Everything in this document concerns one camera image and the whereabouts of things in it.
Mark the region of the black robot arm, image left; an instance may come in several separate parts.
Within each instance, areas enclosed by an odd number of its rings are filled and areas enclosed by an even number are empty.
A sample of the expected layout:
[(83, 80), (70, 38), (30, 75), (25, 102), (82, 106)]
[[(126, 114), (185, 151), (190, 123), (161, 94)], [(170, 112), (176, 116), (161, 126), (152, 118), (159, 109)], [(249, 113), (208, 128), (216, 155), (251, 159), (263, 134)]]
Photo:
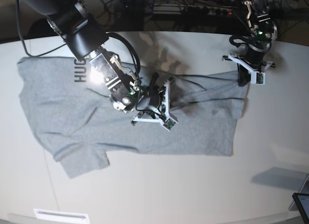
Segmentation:
[[(16, 22), (20, 26), (19, 1), (15, 0)], [(68, 46), (79, 61), (89, 59), (91, 67), (101, 72), (110, 91), (115, 109), (127, 112), (137, 110), (152, 117), (162, 117), (160, 94), (155, 90), (158, 78), (154, 75), (148, 87), (141, 84), (141, 64), (133, 46), (121, 35), (105, 32), (94, 16), (87, 10), (83, 0), (22, 0), (36, 12), (44, 15), (50, 27)], [(109, 38), (123, 43), (133, 60), (134, 70), (122, 66), (118, 54), (107, 51), (102, 45)]]

